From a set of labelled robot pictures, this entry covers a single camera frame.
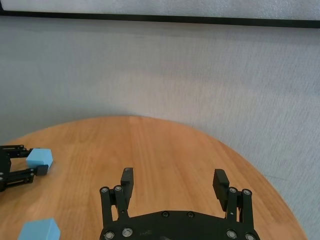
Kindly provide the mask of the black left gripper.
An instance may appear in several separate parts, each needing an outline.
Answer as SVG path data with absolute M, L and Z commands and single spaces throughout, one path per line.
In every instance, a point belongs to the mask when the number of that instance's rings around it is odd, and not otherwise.
M 46 176 L 48 165 L 38 165 L 24 170 L 10 171 L 10 158 L 26 158 L 33 149 L 27 149 L 22 145 L 0 146 L 0 191 L 21 185 L 31 184 L 35 176 Z

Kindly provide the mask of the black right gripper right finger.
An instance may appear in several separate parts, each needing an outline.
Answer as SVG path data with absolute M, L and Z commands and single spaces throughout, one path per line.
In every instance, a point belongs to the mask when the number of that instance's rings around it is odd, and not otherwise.
M 237 210 L 239 210 L 239 222 L 243 224 L 253 223 L 252 191 L 244 188 L 239 191 L 230 186 L 229 179 L 223 169 L 215 169 L 212 186 L 225 219 L 237 221 Z

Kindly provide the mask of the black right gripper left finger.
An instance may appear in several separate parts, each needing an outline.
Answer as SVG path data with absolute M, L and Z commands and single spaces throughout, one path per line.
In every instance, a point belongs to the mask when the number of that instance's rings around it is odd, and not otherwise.
M 120 179 L 120 184 L 109 188 L 103 186 L 100 188 L 100 199 L 102 209 L 102 222 L 112 223 L 112 206 L 117 210 L 118 219 L 126 219 L 128 215 L 128 207 L 134 187 L 134 171 L 132 167 L 126 167 Z

